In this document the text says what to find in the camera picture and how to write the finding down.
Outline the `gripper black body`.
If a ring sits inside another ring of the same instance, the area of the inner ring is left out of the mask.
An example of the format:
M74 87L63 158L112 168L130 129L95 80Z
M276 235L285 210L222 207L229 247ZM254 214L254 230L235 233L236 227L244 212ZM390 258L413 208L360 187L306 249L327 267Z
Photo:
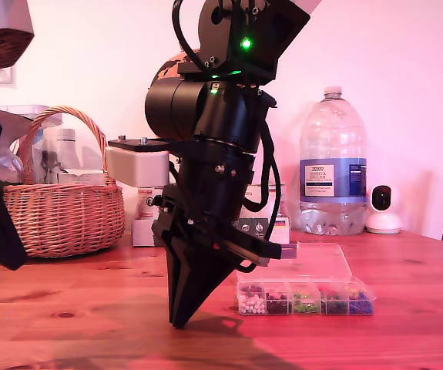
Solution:
M159 141L153 149L180 158L176 182L154 200L160 214L153 233L163 244L178 238L198 253L226 251L257 265L281 257L280 244L233 226L253 175L251 155L209 140Z

